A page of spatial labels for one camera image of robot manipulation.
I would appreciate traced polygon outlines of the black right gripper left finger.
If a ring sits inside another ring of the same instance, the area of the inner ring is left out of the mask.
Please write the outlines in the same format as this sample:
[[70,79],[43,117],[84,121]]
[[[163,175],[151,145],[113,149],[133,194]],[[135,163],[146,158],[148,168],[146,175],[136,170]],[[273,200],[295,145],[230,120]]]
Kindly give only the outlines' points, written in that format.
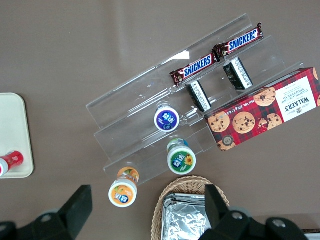
[[81,185],[60,208],[58,215],[69,235],[78,235],[93,211],[92,187]]

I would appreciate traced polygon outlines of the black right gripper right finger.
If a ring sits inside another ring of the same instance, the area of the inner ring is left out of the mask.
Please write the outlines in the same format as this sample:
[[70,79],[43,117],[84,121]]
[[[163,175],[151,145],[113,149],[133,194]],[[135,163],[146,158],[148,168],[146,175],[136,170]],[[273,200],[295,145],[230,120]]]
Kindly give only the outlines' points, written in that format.
[[211,228],[218,226],[222,218],[229,212],[227,197],[214,184],[205,186],[205,212]]

